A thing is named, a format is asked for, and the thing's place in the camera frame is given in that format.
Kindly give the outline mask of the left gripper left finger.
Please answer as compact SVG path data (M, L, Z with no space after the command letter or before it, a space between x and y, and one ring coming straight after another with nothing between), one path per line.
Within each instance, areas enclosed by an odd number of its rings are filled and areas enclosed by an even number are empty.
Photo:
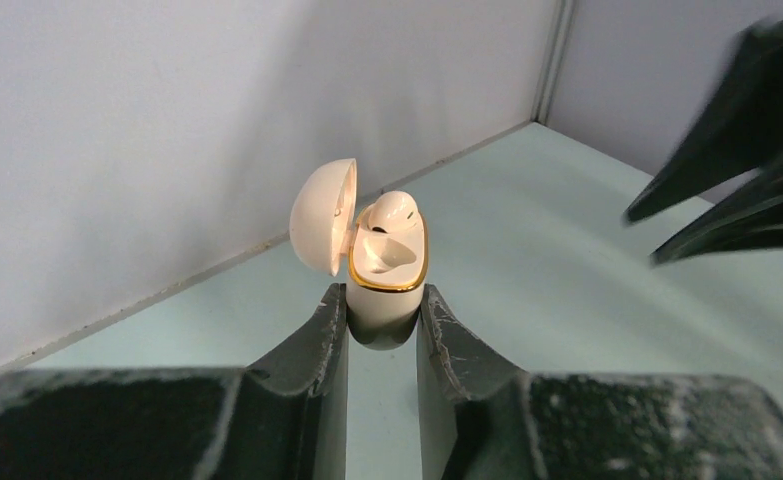
M347 307L251 365L29 369L0 377L0 479L341 479Z

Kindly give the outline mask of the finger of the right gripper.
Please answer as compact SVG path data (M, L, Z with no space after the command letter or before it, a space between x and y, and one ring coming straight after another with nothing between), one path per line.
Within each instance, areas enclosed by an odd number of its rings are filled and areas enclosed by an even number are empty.
M625 211L636 223L745 172L783 150L783 20L736 39L726 68L668 162Z
M707 254L783 249L783 152L761 173L665 241L663 265Z

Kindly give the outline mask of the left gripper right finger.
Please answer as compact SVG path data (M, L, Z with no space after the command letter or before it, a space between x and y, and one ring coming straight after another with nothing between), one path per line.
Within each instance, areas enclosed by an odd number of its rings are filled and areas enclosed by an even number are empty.
M783 479L783 410L735 376L540 373L419 307L426 479Z

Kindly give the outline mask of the beige earbud charging case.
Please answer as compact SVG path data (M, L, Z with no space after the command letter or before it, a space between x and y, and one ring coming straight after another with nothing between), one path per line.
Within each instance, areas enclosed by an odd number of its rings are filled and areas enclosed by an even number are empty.
M360 344L394 349L410 337L429 267L429 235L420 221L411 229L381 233L367 228L374 202L357 209L355 159L318 167L305 181L291 209L289 237L294 253L312 270L347 275L347 324Z

